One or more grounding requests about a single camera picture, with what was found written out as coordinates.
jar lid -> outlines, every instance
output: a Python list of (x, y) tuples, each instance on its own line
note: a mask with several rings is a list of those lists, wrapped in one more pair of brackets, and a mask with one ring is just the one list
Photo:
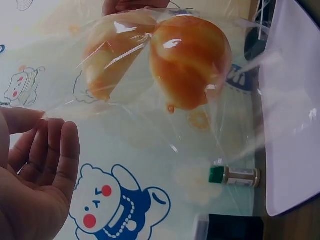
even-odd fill
[(222, 184), (224, 180), (225, 167), (217, 166), (210, 168), (209, 183)]

hand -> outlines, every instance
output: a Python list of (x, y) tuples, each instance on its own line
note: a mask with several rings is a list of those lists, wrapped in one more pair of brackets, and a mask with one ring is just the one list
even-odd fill
[[(1, 240), (52, 240), (75, 188), (80, 143), (74, 123), (0, 107)], [(10, 134), (24, 133), (13, 149)]]
[(168, 7), (170, 0), (105, 0), (103, 5), (103, 15), (116, 14), (123, 11)]

white tray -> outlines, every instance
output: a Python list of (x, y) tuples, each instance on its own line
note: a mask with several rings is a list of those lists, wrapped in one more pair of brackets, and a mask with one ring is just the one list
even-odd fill
[[(263, 66), (259, 76), (267, 142), (266, 209), (276, 216), (320, 192), (320, 31), (294, 0), (277, 1), (266, 50), (280, 50), (289, 69)], [(275, 95), (283, 99), (267, 113)], [(279, 135), (279, 126), (288, 131)]]

glazed bread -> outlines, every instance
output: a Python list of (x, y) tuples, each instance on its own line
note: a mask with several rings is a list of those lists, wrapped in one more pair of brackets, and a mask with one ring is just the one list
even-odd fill
[(156, 24), (147, 10), (139, 9), (105, 16), (94, 25), (82, 69), (95, 98), (110, 99), (112, 91), (148, 43)]
[(220, 95), (232, 52), (213, 23), (194, 16), (170, 18), (157, 26), (150, 45), (151, 73), (169, 113), (191, 111)]

spice jar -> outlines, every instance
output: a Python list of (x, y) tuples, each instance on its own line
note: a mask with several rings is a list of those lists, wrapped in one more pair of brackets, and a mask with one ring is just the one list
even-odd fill
[(256, 168), (217, 166), (210, 169), (209, 182), (215, 184), (258, 187), (261, 174)]

